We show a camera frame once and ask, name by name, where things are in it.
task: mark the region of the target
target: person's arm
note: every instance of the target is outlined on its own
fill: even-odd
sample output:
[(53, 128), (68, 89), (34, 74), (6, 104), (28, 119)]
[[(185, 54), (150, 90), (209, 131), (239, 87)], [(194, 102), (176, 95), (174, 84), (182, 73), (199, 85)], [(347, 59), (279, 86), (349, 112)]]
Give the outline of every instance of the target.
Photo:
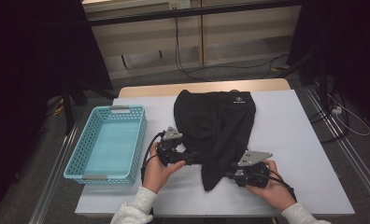
[(185, 161), (179, 161), (169, 167), (165, 167), (159, 160), (154, 143), (149, 150), (151, 159), (145, 169), (144, 183), (138, 188), (135, 199), (132, 203), (124, 203), (115, 213), (111, 224), (143, 224), (153, 220), (149, 214), (153, 202), (157, 198), (159, 190), (167, 182), (168, 177), (185, 165)]
[[(271, 171), (273, 171), (271, 172), (270, 176), (274, 178), (281, 178), (281, 176), (276, 175), (278, 174), (278, 168), (276, 167), (276, 163), (274, 161), (266, 160), (264, 163)], [(264, 189), (250, 185), (246, 185), (246, 188), (251, 193), (260, 196), (267, 203), (278, 209), (281, 212), (281, 215), (287, 218), (290, 224), (329, 223), (323, 220), (316, 220), (301, 203), (297, 203), (295, 201), (295, 199), (282, 184), (276, 181), (269, 180), (266, 188)]]

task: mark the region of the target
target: black horizontal bar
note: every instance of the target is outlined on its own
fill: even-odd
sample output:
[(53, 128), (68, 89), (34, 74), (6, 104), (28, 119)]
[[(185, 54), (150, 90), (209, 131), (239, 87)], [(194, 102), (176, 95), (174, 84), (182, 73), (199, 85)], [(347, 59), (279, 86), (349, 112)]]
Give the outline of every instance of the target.
[(274, 7), (293, 7), (304, 4), (317, 3), (322, 0), (270, 0), (262, 2), (253, 2), (229, 6), (217, 6), (217, 7), (194, 7), (178, 10), (167, 10), (161, 12), (151, 12), (130, 16), (119, 16), (119, 17), (104, 17), (89, 19), (91, 26), (102, 26), (118, 23), (127, 23), (135, 21), (155, 21), (170, 18), (200, 16), (208, 14), (218, 14), (225, 12), (237, 12), (237, 11), (248, 11), (256, 9), (266, 9)]

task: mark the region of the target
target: white cable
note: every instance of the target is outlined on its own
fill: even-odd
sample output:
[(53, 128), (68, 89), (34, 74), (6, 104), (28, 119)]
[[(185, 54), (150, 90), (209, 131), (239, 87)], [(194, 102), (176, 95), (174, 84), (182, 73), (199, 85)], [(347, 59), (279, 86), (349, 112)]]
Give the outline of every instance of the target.
[(357, 133), (356, 131), (352, 130), (350, 127), (348, 127), (340, 118), (339, 116), (337, 116), (336, 114), (336, 117), (337, 119), (339, 120), (339, 122), (341, 122), (343, 124), (343, 126), (345, 126), (346, 128), (348, 128), (350, 131), (352, 131), (353, 133), (356, 133), (358, 135), (361, 135), (361, 136), (367, 136), (370, 134), (370, 128), (369, 126), (362, 120), (360, 119), (359, 117), (357, 117), (357, 115), (355, 115), (354, 113), (352, 113), (351, 111), (349, 111), (347, 108), (345, 108), (344, 106), (342, 106), (340, 103), (338, 103), (336, 101), (336, 99), (334, 99), (334, 97), (332, 97), (329, 93), (328, 93), (328, 96), (333, 99), (333, 101), (335, 101), (338, 105), (340, 105), (344, 110), (348, 111), (352, 116), (354, 116), (356, 119), (358, 119), (363, 125), (365, 125), (365, 127), (368, 129), (368, 133)]

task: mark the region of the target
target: sweatshirt sleeve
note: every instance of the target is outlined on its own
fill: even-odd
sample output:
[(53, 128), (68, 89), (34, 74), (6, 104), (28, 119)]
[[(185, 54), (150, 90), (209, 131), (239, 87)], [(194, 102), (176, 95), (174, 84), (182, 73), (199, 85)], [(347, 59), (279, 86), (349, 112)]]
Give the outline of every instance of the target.
[(153, 220), (149, 214), (157, 194), (145, 189), (138, 188), (135, 199), (132, 203), (123, 203), (111, 220), (111, 224), (144, 224)]
[(284, 210), (281, 215), (287, 218), (290, 224), (329, 224), (324, 220), (316, 220), (301, 203), (295, 203)]

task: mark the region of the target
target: white table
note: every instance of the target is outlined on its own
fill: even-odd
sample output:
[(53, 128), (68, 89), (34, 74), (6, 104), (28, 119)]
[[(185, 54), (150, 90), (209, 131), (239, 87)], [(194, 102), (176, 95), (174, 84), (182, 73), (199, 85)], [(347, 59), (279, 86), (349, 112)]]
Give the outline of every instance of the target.
[[(295, 188), (299, 202), (315, 216), (354, 214), (349, 199), (315, 135), (294, 91), (258, 91), (249, 149), (272, 152), (278, 171)], [(121, 98), (114, 105), (144, 105), (148, 120), (143, 152), (152, 137), (174, 126), (173, 105), (177, 96)], [(224, 177), (204, 192), (201, 166), (186, 166), (173, 174), (153, 205), (156, 217), (272, 217), (279, 211)], [(119, 206), (131, 202), (140, 173), (132, 187), (85, 186), (77, 214), (113, 216)]]

